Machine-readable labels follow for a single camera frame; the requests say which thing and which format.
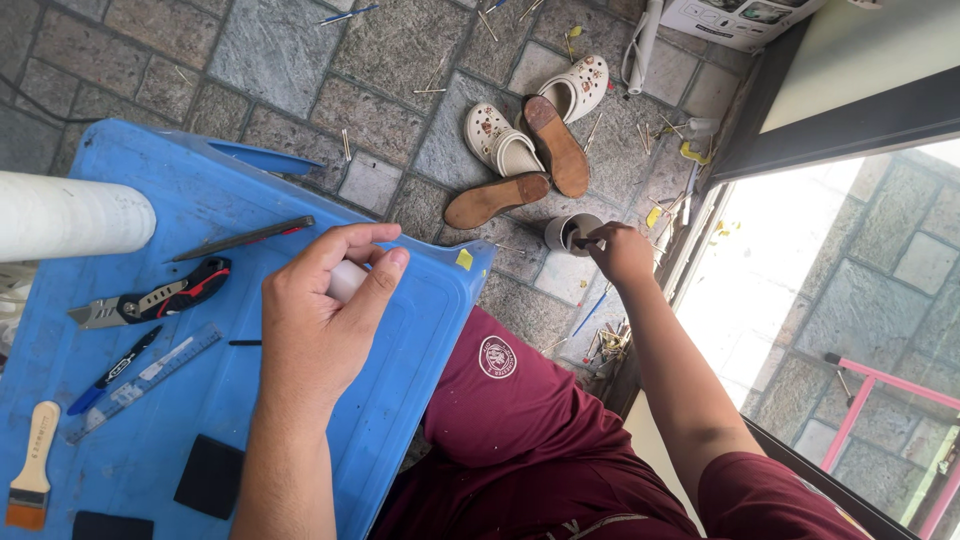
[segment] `hand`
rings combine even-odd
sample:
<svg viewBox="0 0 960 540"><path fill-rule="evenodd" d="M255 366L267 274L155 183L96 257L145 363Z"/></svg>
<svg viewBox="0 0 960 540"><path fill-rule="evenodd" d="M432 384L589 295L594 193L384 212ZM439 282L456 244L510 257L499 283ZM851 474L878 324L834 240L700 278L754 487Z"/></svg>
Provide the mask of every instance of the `hand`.
<svg viewBox="0 0 960 540"><path fill-rule="evenodd" d="M360 373L383 310L410 260L373 242L400 236L396 223L332 227L263 281L260 400L312 412L333 409ZM346 304L325 296L344 258L372 270Z"/></svg>
<svg viewBox="0 0 960 540"><path fill-rule="evenodd" d="M594 230L588 238L606 240L604 249L588 244L587 251L613 286L653 278L654 249L637 229L617 221Z"/></svg>

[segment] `brown leather sole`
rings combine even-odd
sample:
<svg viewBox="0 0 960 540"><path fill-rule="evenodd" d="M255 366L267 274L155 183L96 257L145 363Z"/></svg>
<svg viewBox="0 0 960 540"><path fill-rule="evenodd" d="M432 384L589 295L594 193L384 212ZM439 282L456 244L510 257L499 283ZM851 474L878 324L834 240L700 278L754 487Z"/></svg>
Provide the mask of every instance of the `brown leather sole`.
<svg viewBox="0 0 960 540"><path fill-rule="evenodd" d="M550 175L529 172L468 189L450 203L444 221L454 229L474 229L496 215L535 203L550 192Z"/></svg>
<svg viewBox="0 0 960 540"><path fill-rule="evenodd" d="M583 197L590 183L587 155L550 100L538 95L523 98L523 118L530 126L530 133L553 183L567 197Z"/></svg>

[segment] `folding knife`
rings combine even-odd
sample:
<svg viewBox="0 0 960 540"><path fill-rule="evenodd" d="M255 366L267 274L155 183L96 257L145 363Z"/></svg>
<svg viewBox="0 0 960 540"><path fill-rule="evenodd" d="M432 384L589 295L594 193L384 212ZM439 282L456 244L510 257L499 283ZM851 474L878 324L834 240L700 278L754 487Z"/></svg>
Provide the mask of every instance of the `folding knife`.
<svg viewBox="0 0 960 540"><path fill-rule="evenodd" d="M191 308L220 290L230 275L230 260L208 257L186 278L161 285L147 294L122 294L68 309L81 330L155 321Z"/></svg>

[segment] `blue plastic tray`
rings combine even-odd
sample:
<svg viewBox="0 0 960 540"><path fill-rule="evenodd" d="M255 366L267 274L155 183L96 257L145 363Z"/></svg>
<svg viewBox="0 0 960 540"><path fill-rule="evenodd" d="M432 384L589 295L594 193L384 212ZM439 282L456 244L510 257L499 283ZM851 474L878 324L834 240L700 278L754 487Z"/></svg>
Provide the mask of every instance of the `blue plastic tray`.
<svg viewBox="0 0 960 540"><path fill-rule="evenodd" d="M78 510L156 522L155 538L226 538L230 522L173 501L198 433L244 449L260 368L260 282L333 225L369 221L257 166L303 173L306 160L120 120L91 126L71 178L126 184L154 205L156 232L126 254L45 260L36 274L6 373L0 380L0 489L19 473L34 405L63 411L152 325L80 331L71 307L147 292L185 276L199 259L165 263L205 241L312 214L317 225L221 253L233 262L210 300L163 319L163 332L128 373L213 321L225 337L77 446L55 438L52 484L41 533L0 529L3 538L69 538ZM454 342L486 279L495 248L445 249L402 236L411 260L377 330L363 371L337 402L327 428L340 538L363 538L396 474ZM469 270L455 263L461 248ZM6 507L0 505L0 512Z"/></svg>

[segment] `black sponge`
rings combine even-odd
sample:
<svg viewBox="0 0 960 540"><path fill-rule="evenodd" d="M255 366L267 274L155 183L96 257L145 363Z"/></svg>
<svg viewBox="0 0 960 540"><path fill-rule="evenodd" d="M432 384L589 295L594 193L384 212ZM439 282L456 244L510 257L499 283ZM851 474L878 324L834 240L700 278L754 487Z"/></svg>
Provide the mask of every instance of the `black sponge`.
<svg viewBox="0 0 960 540"><path fill-rule="evenodd" d="M242 451L197 435L174 501L215 518L229 519L240 493L243 456Z"/></svg>
<svg viewBox="0 0 960 540"><path fill-rule="evenodd" d="M77 512L73 520L73 540L152 540L154 522L136 518L121 518L87 512Z"/></svg>

